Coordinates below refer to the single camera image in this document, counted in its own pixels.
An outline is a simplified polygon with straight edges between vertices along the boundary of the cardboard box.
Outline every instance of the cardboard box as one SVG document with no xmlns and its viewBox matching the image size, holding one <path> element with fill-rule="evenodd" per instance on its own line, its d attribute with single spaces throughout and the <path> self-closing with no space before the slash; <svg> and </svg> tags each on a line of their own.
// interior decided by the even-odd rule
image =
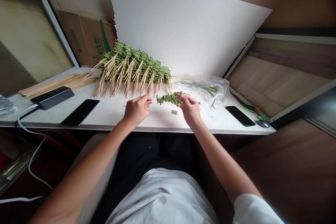
<svg viewBox="0 0 336 224">
<path fill-rule="evenodd" d="M 82 67 L 94 67 L 115 45 L 113 23 L 58 11 L 61 25 Z"/>
</svg>

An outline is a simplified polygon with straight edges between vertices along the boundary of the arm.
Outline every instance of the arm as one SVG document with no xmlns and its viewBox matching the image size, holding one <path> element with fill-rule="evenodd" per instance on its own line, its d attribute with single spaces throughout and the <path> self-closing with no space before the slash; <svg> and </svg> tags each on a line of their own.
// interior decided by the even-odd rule
<svg viewBox="0 0 336 224">
<path fill-rule="evenodd" d="M 246 173 L 206 127 L 201 119 L 198 102 L 188 95 L 182 94 L 176 97 L 184 103 L 184 106 L 182 104 L 178 104 L 178 106 L 182 109 L 187 124 L 203 148 L 232 205 L 236 198 L 244 193 L 254 194 L 262 198 Z"/>
<path fill-rule="evenodd" d="M 151 97 L 127 102 L 124 118 L 50 194 L 29 223 L 75 223 L 110 160 L 126 136 L 148 115 Z"/>
</svg>

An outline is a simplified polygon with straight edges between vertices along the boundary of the plastic bag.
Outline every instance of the plastic bag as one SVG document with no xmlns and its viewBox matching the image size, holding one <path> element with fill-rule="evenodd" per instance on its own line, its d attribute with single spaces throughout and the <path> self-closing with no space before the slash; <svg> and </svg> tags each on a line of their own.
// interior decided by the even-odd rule
<svg viewBox="0 0 336 224">
<path fill-rule="evenodd" d="M 198 89 L 205 95 L 205 100 L 211 106 L 223 103 L 229 97 L 229 81 L 207 75 L 188 75 L 173 82 L 175 89 Z"/>
</svg>

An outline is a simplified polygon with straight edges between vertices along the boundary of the bundle of skewers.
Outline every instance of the bundle of skewers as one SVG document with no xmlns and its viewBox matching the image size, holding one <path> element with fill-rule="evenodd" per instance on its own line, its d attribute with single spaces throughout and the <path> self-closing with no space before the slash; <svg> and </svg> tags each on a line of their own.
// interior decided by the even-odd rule
<svg viewBox="0 0 336 224">
<path fill-rule="evenodd" d="M 89 74 L 73 73 L 70 75 L 66 75 L 60 79 L 28 87 L 26 89 L 20 90 L 18 93 L 28 99 L 33 99 L 37 96 L 40 96 L 44 93 L 47 93 L 62 86 L 71 88 L 72 90 L 76 90 L 91 85 L 99 80 L 98 77 L 83 80 L 84 77 L 90 77 L 91 75 L 92 75 L 91 73 Z"/>
<path fill-rule="evenodd" d="M 111 97 L 119 90 L 122 82 L 126 85 L 125 98 L 127 98 L 131 83 L 134 84 L 132 97 L 140 95 L 147 86 L 147 94 L 154 96 L 167 86 L 170 93 L 173 92 L 170 79 L 172 78 L 170 70 L 166 66 L 161 66 L 160 61 L 155 61 L 147 53 L 134 50 L 125 43 L 116 41 L 112 51 L 104 53 L 103 59 L 92 68 L 91 72 L 100 68 L 100 83 L 93 93 L 97 97 L 111 94 Z"/>
</svg>

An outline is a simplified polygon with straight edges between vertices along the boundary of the black power bank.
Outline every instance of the black power bank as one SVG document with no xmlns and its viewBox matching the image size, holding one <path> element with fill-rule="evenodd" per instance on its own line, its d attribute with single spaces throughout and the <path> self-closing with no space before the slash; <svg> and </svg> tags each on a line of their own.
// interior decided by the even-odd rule
<svg viewBox="0 0 336 224">
<path fill-rule="evenodd" d="M 37 104 L 40 109 L 47 110 L 72 96 L 74 96 L 73 91 L 68 87 L 62 86 L 31 99 L 31 102 Z"/>
</svg>

